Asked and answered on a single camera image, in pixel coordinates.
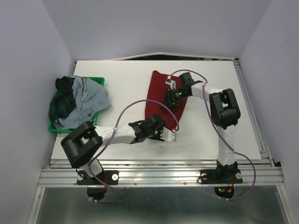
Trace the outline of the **red polka dot skirt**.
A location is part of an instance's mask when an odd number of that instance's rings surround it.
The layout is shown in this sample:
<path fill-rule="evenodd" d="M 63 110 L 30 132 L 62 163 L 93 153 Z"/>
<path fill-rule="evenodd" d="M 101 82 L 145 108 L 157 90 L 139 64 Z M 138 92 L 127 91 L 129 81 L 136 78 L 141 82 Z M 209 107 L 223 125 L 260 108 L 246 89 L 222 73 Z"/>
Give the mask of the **red polka dot skirt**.
<path fill-rule="evenodd" d="M 163 103 L 165 99 L 165 91 L 170 87 L 168 84 L 166 84 L 167 77 L 168 75 L 162 74 L 157 70 L 152 72 L 147 99 Z M 170 109 L 178 121 L 180 121 L 183 115 L 186 103 L 187 99 L 182 99 L 179 103 L 179 106 Z M 153 114 L 159 115 L 163 120 L 166 121 L 166 128 L 170 130 L 178 130 L 175 119 L 164 107 L 157 103 L 147 101 L 145 105 L 145 119 Z"/>

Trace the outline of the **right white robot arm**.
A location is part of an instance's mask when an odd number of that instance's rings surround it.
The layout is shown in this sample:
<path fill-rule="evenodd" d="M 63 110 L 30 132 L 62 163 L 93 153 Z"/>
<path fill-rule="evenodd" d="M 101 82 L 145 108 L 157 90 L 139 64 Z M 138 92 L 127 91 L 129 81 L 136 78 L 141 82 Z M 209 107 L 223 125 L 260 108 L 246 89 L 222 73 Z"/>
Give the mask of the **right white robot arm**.
<path fill-rule="evenodd" d="M 195 81 L 192 73 L 191 70 L 182 70 L 179 76 L 180 88 L 176 87 L 176 82 L 168 75 L 163 104 L 171 109 L 188 97 L 197 97 L 204 101 L 210 122 L 218 135 L 218 157 L 216 168 L 201 170 L 199 179 L 202 183 L 226 182 L 234 179 L 239 172 L 233 144 L 241 111 L 232 89 L 210 87 L 205 77 Z"/>

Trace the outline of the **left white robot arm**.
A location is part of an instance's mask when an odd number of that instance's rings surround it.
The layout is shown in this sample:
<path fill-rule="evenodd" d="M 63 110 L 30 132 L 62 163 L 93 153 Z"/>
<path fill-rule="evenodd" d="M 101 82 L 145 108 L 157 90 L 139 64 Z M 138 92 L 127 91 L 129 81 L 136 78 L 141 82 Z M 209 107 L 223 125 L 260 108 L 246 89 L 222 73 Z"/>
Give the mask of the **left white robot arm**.
<path fill-rule="evenodd" d="M 136 144 L 146 139 L 163 141 L 161 135 L 165 128 L 166 121 L 157 114 L 120 127 L 93 126 L 88 121 L 64 137 L 61 146 L 71 167 L 82 169 L 92 183 L 98 184 L 103 181 L 105 174 L 102 165 L 95 158 L 101 146 Z"/>

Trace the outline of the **dark green plaid skirt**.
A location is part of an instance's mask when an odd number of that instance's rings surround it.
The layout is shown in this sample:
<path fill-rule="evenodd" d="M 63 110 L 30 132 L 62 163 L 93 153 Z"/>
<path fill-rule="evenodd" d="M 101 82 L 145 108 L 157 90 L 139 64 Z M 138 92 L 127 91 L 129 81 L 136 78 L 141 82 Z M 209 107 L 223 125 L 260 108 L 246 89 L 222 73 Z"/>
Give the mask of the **dark green plaid skirt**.
<path fill-rule="evenodd" d="M 49 107 L 49 118 L 52 122 L 58 119 L 67 118 L 76 108 L 76 102 L 73 95 L 74 78 L 57 78 L 55 87 L 57 89 Z"/>

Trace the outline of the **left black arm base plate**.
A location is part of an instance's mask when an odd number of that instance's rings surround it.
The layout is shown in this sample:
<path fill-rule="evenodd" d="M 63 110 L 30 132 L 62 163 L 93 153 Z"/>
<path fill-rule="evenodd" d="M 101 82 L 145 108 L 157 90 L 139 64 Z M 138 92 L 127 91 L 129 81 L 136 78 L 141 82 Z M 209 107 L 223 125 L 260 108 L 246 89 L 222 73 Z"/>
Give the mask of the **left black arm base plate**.
<path fill-rule="evenodd" d="M 90 177 L 85 171 L 79 170 L 77 172 L 77 185 L 102 185 L 94 177 Z M 98 174 L 97 177 L 104 183 L 108 185 L 117 185 L 119 180 L 119 171 L 118 170 L 106 170 L 101 174 Z"/>

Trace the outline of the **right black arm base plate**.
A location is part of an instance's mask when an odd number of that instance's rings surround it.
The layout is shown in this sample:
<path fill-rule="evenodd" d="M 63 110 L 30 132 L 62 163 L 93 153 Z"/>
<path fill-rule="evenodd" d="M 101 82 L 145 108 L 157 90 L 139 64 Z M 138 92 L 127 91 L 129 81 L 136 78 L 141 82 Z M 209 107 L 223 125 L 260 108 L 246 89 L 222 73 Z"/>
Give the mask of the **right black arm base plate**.
<path fill-rule="evenodd" d="M 229 184 L 243 183 L 242 174 L 239 169 L 233 171 L 218 171 L 217 169 L 200 170 L 200 176 L 197 178 L 197 183 L 200 184 Z"/>

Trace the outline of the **aluminium rail frame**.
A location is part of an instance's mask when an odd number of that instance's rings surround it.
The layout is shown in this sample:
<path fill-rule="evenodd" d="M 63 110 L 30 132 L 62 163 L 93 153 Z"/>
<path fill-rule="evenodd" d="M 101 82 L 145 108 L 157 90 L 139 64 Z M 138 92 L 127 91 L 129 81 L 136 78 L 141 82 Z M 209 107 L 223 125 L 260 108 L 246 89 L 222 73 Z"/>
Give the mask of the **aluminium rail frame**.
<path fill-rule="evenodd" d="M 244 182 L 237 193 L 254 188 L 244 199 L 229 203 L 212 194 L 210 185 L 197 183 L 199 171 L 214 168 L 212 160 L 104 160 L 107 169 L 119 170 L 123 199 L 95 204 L 76 184 L 75 172 L 65 159 L 51 159 L 41 171 L 29 216 L 31 224 L 294 224 L 281 167 L 275 166 L 258 126 L 239 62 L 153 61 L 168 71 L 180 66 L 209 71 L 220 68 L 237 80 L 249 113 L 261 159 L 255 168 L 241 160 Z"/>

